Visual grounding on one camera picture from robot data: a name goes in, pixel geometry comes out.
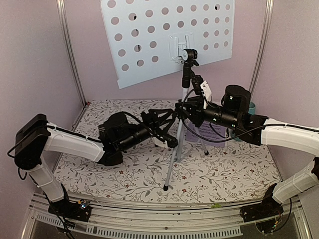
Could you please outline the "light blue music stand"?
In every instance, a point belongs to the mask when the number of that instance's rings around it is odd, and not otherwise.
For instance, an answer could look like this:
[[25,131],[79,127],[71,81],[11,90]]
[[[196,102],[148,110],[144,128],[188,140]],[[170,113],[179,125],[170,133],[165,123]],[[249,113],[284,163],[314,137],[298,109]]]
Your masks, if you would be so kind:
[[232,56],[233,0],[103,0],[120,89]]

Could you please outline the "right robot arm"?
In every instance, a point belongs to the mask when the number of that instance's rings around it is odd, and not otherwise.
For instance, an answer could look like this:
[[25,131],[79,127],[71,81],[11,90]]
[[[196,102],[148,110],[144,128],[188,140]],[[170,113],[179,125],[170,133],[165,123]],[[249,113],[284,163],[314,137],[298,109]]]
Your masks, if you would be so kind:
[[209,122],[231,129],[236,137],[253,145],[271,145],[295,149],[313,155],[313,160],[289,179],[271,186],[258,205],[258,213],[268,217],[287,199],[319,183],[319,130],[280,122],[267,116],[249,113],[251,94],[238,85],[228,85],[221,105],[209,102],[203,90],[190,100],[179,100],[175,110],[181,120],[196,127]]

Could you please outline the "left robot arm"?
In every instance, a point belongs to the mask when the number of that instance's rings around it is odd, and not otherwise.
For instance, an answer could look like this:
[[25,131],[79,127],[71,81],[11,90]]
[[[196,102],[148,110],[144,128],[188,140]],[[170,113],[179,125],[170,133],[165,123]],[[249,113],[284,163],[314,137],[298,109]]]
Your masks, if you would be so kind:
[[170,109],[142,112],[140,118],[129,112],[118,112],[98,126],[99,137],[95,139],[60,128],[50,123],[46,115],[37,114],[18,131],[15,145],[7,155],[55,203],[57,211],[70,216],[74,205],[67,200],[65,189],[41,158],[44,151],[75,155],[104,166],[114,166],[123,162],[123,153],[149,138],[153,138],[157,146],[173,147],[176,140],[167,132],[174,120],[174,112]]

